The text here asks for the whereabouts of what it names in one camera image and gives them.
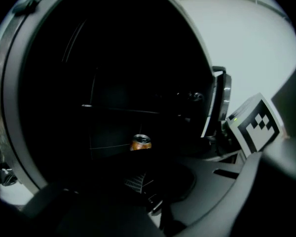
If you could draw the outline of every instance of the can lid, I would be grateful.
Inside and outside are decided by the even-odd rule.
[[[151,141],[150,138],[144,134],[136,134],[134,136],[134,140],[136,140],[137,142],[142,143],[142,144],[148,144]]]

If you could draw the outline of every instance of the soda can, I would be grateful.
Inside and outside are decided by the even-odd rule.
[[[151,148],[151,140],[144,134],[136,134],[133,137],[130,151]]]

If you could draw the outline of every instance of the metal bracket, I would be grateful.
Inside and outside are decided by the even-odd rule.
[[[26,1],[16,5],[12,9],[12,13],[15,14],[16,16],[28,15],[35,11],[35,8],[37,5],[38,5],[38,2],[36,0]]]

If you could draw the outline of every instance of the white curved wall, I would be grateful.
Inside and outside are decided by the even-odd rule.
[[[232,76],[228,115],[261,92],[271,97],[296,67],[296,36],[275,12],[246,0],[180,0],[195,22],[214,66]]]

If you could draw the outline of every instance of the circular opening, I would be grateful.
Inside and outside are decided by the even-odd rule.
[[[172,154],[202,133],[213,76],[168,0],[63,0],[28,49],[20,120],[48,181],[128,152],[135,134]]]

